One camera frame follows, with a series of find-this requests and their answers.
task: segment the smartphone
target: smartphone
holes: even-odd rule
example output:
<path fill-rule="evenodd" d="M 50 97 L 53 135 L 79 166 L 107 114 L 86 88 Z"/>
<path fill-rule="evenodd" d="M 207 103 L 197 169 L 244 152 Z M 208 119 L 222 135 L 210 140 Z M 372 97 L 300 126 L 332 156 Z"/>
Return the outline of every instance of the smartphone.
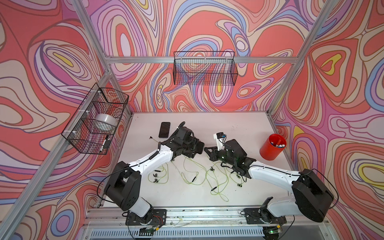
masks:
<path fill-rule="evenodd" d="M 160 126 L 159 138 L 168 138 L 170 122 L 162 122 Z"/>

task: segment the colorful swirl pattern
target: colorful swirl pattern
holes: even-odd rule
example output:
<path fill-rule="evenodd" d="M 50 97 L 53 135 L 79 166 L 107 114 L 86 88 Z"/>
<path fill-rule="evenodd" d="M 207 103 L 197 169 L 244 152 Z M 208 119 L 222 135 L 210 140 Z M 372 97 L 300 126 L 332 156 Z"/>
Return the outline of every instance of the colorful swirl pattern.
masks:
<path fill-rule="evenodd" d="M 180 50 L 297 56 L 323 5 L 316 0 L 82 3 L 111 56 L 172 56 Z M 328 215 L 345 240 L 384 239 L 383 16 L 380 1 L 339 1 L 273 115 L 294 164 L 315 167 L 335 183 L 341 199 Z M 233 87 L 174 86 L 168 64 L 111 67 L 133 111 L 256 111 L 268 108 L 290 65 L 238 64 Z M 1 220 L 103 69 L 70 0 L 4 0 L 0 70 Z M 124 116 L 108 155 L 65 152 L 14 239 L 76 238 L 126 121 Z"/>
<path fill-rule="evenodd" d="M 0 221 L 102 75 L 71 1 L 0 1 Z M 12 239 L 76 237 L 126 124 L 108 155 L 67 149 Z"/>
<path fill-rule="evenodd" d="M 383 33 L 382 1 L 339 1 L 273 112 L 293 164 L 336 187 L 343 240 L 384 239 Z"/>
<path fill-rule="evenodd" d="M 174 51 L 209 55 L 207 51 L 225 50 L 236 56 L 296 56 L 321 6 L 294 0 L 111 0 L 95 1 L 87 11 L 109 56 L 173 56 Z M 172 64 L 111 67 L 130 95 L 130 108 L 153 112 L 264 111 L 289 66 L 238 64 L 234 87 L 176 87 Z"/>

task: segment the white tabletop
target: white tabletop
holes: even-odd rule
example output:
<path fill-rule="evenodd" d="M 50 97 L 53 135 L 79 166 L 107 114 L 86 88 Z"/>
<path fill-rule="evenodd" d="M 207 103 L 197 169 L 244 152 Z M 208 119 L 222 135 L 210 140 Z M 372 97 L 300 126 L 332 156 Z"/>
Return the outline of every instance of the white tabletop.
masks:
<path fill-rule="evenodd" d="M 161 122 L 171 123 L 170 134 L 172 134 L 182 121 L 185 121 L 185 127 L 194 132 L 195 137 L 205 143 L 205 147 L 215 146 L 213 134 L 223 132 L 227 135 L 227 141 L 236 139 L 248 157 L 274 167 L 290 169 L 283 153 L 273 161 L 264 160 L 260 156 L 260 147 L 267 137 L 274 133 L 265 113 L 135 113 L 119 161 L 129 163 L 156 150 L 156 141 L 165 140 L 158 138 Z M 185 174 L 188 181 L 192 181 L 195 173 L 184 170 L 184 159 L 183 155 L 178 156 L 173 164 Z M 193 160 L 205 166 L 206 169 L 216 163 L 211 162 L 205 152 L 201 155 L 197 154 Z M 222 192 L 229 200 L 225 202 L 220 196 L 211 195 L 211 187 L 207 180 L 202 185 L 186 184 L 173 164 L 168 163 L 169 180 L 166 184 L 153 183 L 148 181 L 147 176 L 142 177 L 140 196 L 154 207 L 261 205 L 267 197 L 288 195 L 286 190 L 261 180 L 248 179 L 242 187 L 239 187 L 229 179 L 227 187 Z M 205 171 L 194 163 L 186 160 L 185 167 L 188 171 L 199 171 L 194 183 L 199 184 L 204 180 Z M 154 180 L 153 173 L 156 172 L 150 174 L 151 180 Z M 218 167 L 215 168 L 215 174 L 219 183 L 227 179 L 219 172 Z M 240 182 L 235 174 L 232 174 L 232 178 Z M 212 186 L 216 185 L 212 178 L 208 180 Z M 117 207 L 117 205 L 105 202 L 103 207 Z"/>

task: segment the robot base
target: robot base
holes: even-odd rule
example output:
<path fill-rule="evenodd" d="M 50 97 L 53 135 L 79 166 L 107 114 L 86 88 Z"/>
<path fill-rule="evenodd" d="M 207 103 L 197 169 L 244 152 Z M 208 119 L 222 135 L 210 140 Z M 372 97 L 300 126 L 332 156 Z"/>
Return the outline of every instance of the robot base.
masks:
<path fill-rule="evenodd" d="M 274 217 L 272 216 L 270 220 L 264 219 L 262 215 L 259 213 L 260 208 L 249 208 L 244 209 L 244 215 L 247 220 L 247 224 L 286 224 L 287 220 L 284 216 L 282 217 Z"/>
<path fill-rule="evenodd" d="M 165 225 L 167 218 L 167 210 L 166 209 L 154 209 L 153 210 L 153 216 L 152 219 L 148 222 L 148 225 L 152 226 L 158 226 L 158 225 Z M 126 226 L 145 226 L 146 224 L 143 222 L 143 219 L 139 216 L 137 216 L 135 213 L 130 212 L 128 214 L 127 220 L 125 221 Z"/>

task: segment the red pen holder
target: red pen holder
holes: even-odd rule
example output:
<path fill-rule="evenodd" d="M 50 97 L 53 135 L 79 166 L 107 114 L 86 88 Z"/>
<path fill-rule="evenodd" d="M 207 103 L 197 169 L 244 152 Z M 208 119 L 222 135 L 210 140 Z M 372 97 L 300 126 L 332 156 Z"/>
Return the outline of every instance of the red pen holder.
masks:
<path fill-rule="evenodd" d="M 275 147 L 276 145 L 287 145 L 285 138 L 279 134 L 272 134 L 265 141 L 263 146 L 260 148 L 260 155 L 265 159 L 272 161 L 285 147 Z"/>

